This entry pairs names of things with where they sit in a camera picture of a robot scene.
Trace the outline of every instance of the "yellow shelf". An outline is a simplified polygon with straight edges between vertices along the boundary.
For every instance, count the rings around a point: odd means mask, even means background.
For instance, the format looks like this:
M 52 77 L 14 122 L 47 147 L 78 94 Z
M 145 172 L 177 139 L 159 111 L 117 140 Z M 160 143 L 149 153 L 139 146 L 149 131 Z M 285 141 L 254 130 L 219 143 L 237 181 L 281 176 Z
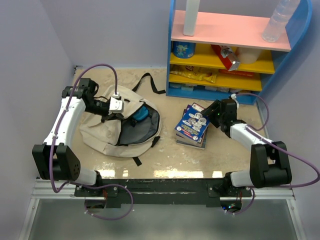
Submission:
M 202 43 L 196 44 L 195 53 L 190 58 L 178 58 L 171 53 L 170 64 L 226 69 L 219 57 L 211 48 L 211 45 Z M 271 51 L 262 50 L 258 60 L 255 63 L 240 64 L 238 70 L 260 74 L 274 74 L 275 67 L 272 61 Z
M 235 76 L 229 74 L 218 74 L 215 79 L 215 83 L 208 81 L 198 81 L 183 76 L 178 76 L 174 74 L 169 75 L 170 83 L 178 84 L 196 84 L 202 86 L 220 87 L 220 88 L 230 88 L 230 89 L 242 89 L 249 91 L 260 92 L 262 90 L 262 85 L 260 81 L 260 75 L 256 73 L 253 77 Z

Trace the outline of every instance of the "white wall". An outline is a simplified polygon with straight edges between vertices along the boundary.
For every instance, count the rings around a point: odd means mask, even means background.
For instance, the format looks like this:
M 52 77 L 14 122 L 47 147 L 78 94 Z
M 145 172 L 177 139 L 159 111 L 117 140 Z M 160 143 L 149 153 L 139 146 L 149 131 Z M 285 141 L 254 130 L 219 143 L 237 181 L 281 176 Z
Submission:
M 267 126 L 270 137 L 286 143 L 289 151 L 304 156 L 320 168 L 320 1 L 313 0 L 310 27 L 287 68 L 268 89 L 271 116 Z M 316 178 L 315 172 L 290 158 L 292 183 L 306 183 Z M 320 184 L 295 188 L 298 210 L 308 240 L 320 236 Z
M 166 67 L 170 0 L 41 0 L 72 63 Z M 279 0 L 201 0 L 200 11 L 270 17 Z M 186 0 L 177 0 L 186 9 Z
M 0 3 L 0 239 L 19 237 L 38 171 L 31 151 L 73 68 L 39 0 Z

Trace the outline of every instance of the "shelf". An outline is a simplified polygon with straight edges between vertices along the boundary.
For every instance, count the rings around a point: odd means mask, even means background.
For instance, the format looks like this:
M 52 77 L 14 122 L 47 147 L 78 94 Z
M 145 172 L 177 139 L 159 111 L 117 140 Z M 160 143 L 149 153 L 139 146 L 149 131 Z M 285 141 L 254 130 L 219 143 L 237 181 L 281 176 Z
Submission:
M 196 45 L 195 54 L 190 58 L 179 58 L 171 53 L 170 64 L 226 69 L 219 57 L 211 48 L 211 45 L 201 43 Z M 274 74 L 275 67 L 272 60 L 271 51 L 263 50 L 255 63 L 240 64 L 238 70 L 261 74 Z
M 277 42 L 267 42 L 261 37 L 268 17 L 241 16 L 198 12 L 194 36 L 183 35 L 186 11 L 176 10 L 171 40 L 191 43 L 228 45 L 245 48 L 289 52 L 287 32 Z
M 257 73 L 253 77 L 243 77 L 219 73 L 216 76 L 215 83 L 208 81 L 198 81 L 183 76 L 170 74 L 169 82 L 178 84 L 197 84 L 201 86 L 211 86 L 230 89 L 242 89 L 257 92 L 260 92 L 262 90 L 260 76 Z
M 179 98 L 188 98 L 188 99 L 201 99 L 201 100 L 222 100 L 230 97 L 231 93 L 229 92 L 220 92 L 220 91 L 209 91 L 197 86 L 193 91 L 183 91 L 179 88 L 168 88 L 166 93 L 169 97 L 179 97 Z M 252 96 L 237 96 L 237 101 L 240 104 L 249 104 L 254 103 L 255 98 Z

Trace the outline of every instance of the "black strap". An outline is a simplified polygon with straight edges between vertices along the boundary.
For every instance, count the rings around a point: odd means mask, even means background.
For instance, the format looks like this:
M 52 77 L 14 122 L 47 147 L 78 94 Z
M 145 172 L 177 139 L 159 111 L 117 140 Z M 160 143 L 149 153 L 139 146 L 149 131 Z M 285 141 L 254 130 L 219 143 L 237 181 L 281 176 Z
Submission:
M 156 85 L 155 85 L 155 82 L 154 82 L 154 78 L 151 76 L 151 74 L 149 72 L 146 72 L 142 77 L 141 79 L 139 80 L 139 82 L 137 83 L 137 85 L 132 89 L 132 91 L 137 91 L 140 84 L 141 84 L 141 81 L 144 77 L 147 77 L 147 76 L 150 76 L 150 82 L 151 82 L 151 88 L 152 88 L 152 91 L 155 93 L 155 94 L 165 94 L 166 93 L 166 90 L 161 90 L 161 91 L 158 91 Z
M 140 165 L 142 165 L 142 162 L 140 161 L 140 159 L 139 159 L 137 156 L 133 157 L 133 160 L 134 160 L 135 164 L 136 164 L 138 167 L 139 167 Z
M 154 137 L 154 139 L 152 141 L 152 145 L 151 145 L 152 148 L 157 144 L 157 142 L 159 141 L 160 138 L 161 138 L 160 136 L 155 136 Z

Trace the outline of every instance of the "book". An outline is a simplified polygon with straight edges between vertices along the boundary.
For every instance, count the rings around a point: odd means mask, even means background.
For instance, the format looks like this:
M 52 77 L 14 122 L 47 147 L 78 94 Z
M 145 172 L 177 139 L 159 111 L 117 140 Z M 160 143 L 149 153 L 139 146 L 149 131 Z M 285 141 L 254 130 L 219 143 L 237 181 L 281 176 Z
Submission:
M 186 143 L 196 145 L 208 128 L 210 122 L 208 117 L 201 114 L 203 109 L 194 102 L 175 126 L 176 134 L 184 138 Z
M 186 114 L 186 111 L 187 111 L 189 108 L 191 108 L 191 105 L 188 105 L 188 106 L 186 107 L 186 109 L 183 110 L 182 117 Z M 175 138 L 176 138 L 176 140 L 177 140 L 176 143 L 178 143 L 178 144 L 183 144 L 183 143 L 185 143 L 186 145 L 192 145 L 191 143 L 188 143 L 184 137 L 179 136 L 178 134 L 175 134 Z M 203 144 L 203 137 L 201 137 L 201 138 L 199 139 L 199 141 L 194 144 L 194 146 L 196 146 L 196 147 L 201 147 L 202 144 Z
M 201 150 L 204 150 L 206 148 L 206 143 L 207 143 L 207 132 L 208 131 L 205 131 L 204 132 L 204 135 L 202 137 L 203 141 L 201 143 L 201 145 L 193 145 L 193 144 L 189 144 L 187 142 L 184 142 L 184 141 L 180 141 L 180 140 L 176 140 L 176 144 L 179 144 L 179 145 L 183 145 L 183 146 L 187 146 L 187 147 L 192 147 L 192 148 L 195 148 L 195 149 L 201 149 Z

